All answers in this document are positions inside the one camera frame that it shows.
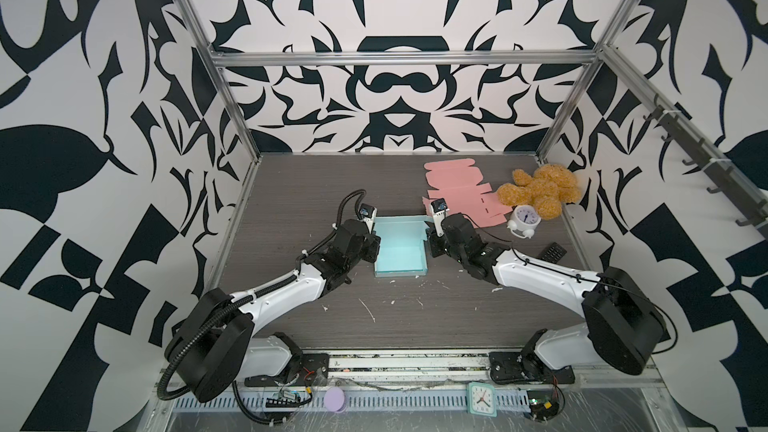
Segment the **light blue paper box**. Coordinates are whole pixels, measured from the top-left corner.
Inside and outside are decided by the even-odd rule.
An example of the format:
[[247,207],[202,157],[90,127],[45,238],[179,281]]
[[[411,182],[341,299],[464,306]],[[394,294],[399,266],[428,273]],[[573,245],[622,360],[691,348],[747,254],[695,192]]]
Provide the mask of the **light blue paper box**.
[[424,276],[428,270],[425,242],[430,223],[427,216],[378,217],[374,231],[381,242],[375,276]]

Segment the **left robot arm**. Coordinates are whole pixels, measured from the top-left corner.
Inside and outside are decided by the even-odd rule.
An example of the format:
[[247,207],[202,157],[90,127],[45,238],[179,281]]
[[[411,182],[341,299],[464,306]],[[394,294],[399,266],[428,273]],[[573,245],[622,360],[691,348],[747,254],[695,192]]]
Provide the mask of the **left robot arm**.
[[349,284],[359,262],[375,262],[381,238],[374,227],[371,218],[348,219],[327,243],[302,254],[292,271],[245,291],[205,293],[166,347],[157,397],[170,401],[191,393],[204,403],[241,378],[242,370],[249,377],[293,374],[302,351],[292,340],[275,333],[252,346],[252,337],[284,314]]

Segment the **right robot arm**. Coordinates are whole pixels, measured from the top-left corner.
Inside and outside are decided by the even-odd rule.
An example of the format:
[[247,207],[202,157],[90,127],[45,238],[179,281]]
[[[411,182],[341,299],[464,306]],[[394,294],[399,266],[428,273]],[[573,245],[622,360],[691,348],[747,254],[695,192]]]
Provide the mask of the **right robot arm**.
[[496,383],[551,382],[572,366],[602,364],[638,376],[671,329],[662,309],[622,269],[581,271],[532,258],[485,241],[464,214],[434,213],[427,227],[433,257],[448,256],[477,280],[532,293],[582,319],[535,332],[513,359],[493,364]]

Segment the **pink flat paper box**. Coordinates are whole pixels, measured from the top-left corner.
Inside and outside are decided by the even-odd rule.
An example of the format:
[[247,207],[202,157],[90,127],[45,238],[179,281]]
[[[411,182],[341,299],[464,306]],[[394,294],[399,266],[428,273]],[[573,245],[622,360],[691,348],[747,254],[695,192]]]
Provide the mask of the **pink flat paper box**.
[[512,208],[499,202],[474,159],[429,162],[424,168],[430,189],[422,201],[428,215],[432,213],[430,204],[444,199],[451,214],[467,214],[478,227],[494,227],[507,222],[506,215]]

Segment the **white alarm clock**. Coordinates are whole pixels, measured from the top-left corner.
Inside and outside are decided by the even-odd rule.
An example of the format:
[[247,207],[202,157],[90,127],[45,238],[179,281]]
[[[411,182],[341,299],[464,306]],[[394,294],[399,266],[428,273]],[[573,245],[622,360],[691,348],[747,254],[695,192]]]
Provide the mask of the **white alarm clock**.
[[541,217],[533,206],[519,205],[511,212],[507,228],[517,238],[530,239],[540,223]]

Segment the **black remote control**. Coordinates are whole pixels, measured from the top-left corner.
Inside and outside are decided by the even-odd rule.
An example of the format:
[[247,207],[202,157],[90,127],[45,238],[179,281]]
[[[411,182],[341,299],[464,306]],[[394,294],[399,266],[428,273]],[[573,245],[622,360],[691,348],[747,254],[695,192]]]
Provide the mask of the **black remote control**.
[[559,243],[552,242],[539,253],[538,258],[548,263],[558,264],[567,253],[568,251]]

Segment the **brown teddy bear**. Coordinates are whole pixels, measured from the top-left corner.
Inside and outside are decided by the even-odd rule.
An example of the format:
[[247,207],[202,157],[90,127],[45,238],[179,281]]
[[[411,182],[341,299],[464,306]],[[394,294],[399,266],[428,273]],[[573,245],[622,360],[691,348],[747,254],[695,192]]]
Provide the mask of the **brown teddy bear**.
[[531,206],[542,220],[552,220],[562,215],[565,205],[579,202],[583,191],[565,166],[545,164],[531,174],[515,169],[512,182],[501,185],[496,196],[505,206]]

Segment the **purple round lid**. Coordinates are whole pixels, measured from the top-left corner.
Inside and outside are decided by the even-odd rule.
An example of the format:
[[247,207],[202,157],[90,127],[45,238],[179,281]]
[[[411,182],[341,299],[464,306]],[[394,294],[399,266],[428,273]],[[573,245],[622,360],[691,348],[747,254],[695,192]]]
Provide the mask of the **purple round lid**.
[[347,394],[340,387],[330,387],[323,396],[323,406],[328,412],[342,413],[347,407]]

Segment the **green square clock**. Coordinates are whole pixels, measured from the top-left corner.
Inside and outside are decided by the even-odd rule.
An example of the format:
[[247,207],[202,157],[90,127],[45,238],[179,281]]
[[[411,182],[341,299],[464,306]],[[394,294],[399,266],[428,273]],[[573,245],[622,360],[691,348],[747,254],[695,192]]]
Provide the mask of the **green square clock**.
[[495,388],[487,383],[470,382],[467,385],[467,411],[471,415],[496,417]]

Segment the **left circuit board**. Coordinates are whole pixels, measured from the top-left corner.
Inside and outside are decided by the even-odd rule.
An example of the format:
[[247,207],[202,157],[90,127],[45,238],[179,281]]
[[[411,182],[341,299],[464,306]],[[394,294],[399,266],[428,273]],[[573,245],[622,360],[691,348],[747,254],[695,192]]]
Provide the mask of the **left circuit board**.
[[308,405],[313,400],[313,392],[307,388],[304,393],[298,391],[281,390],[273,397],[268,397],[264,402],[267,409],[300,408]]

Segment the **circuit board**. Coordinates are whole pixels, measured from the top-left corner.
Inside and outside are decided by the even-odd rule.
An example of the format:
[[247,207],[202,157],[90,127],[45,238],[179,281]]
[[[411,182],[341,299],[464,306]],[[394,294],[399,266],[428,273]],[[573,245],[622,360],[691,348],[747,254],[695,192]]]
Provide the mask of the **circuit board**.
[[313,400],[313,392],[307,388],[304,393],[298,391],[281,390],[273,397],[268,397],[264,402],[267,409],[300,408],[308,405]]
[[524,416],[534,422],[549,422],[565,408],[565,396],[557,388],[549,391],[529,390],[527,396],[529,411]]

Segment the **right circuit board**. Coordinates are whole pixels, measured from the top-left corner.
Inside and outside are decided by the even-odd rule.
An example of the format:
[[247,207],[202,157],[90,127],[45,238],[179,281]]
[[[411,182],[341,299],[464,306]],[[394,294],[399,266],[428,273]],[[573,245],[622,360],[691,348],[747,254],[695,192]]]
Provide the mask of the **right circuit board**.
[[524,416],[534,422],[549,422],[565,408],[565,396],[557,388],[549,391],[529,390],[527,396],[529,411]]

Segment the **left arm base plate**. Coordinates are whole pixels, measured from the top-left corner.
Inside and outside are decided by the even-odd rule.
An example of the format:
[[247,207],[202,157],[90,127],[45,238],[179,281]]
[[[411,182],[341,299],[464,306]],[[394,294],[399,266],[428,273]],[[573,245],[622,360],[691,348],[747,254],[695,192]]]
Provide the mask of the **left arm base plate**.
[[311,381],[318,375],[324,375],[330,363],[327,353],[309,353],[301,357],[293,356],[287,365],[276,375],[252,375],[244,379],[246,387],[280,387],[302,385],[304,379]]

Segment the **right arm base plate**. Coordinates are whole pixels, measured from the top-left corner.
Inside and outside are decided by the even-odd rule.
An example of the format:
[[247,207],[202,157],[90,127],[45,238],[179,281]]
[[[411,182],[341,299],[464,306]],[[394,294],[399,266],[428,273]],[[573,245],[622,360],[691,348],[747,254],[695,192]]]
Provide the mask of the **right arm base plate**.
[[497,385],[512,384],[565,384],[576,381],[571,366],[550,369],[535,354],[522,352],[490,352],[489,376]]

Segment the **wall hook rail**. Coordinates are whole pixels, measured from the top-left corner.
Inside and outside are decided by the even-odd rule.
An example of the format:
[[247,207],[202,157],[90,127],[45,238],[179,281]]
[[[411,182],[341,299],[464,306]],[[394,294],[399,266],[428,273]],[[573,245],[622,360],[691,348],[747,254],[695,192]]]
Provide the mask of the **wall hook rail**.
[[661,127],[665,147],[668,144],[679,147],[685,154],[682,164],[694,172],[704,173],[711,182],[707,192],[724,195],[741,213],[742,217],[735,220],[736,225],[754,228],[766,240],[767,196],[682,111],[666,103],[659,93],[653,94],[652,103],[653,110],[643,119]]

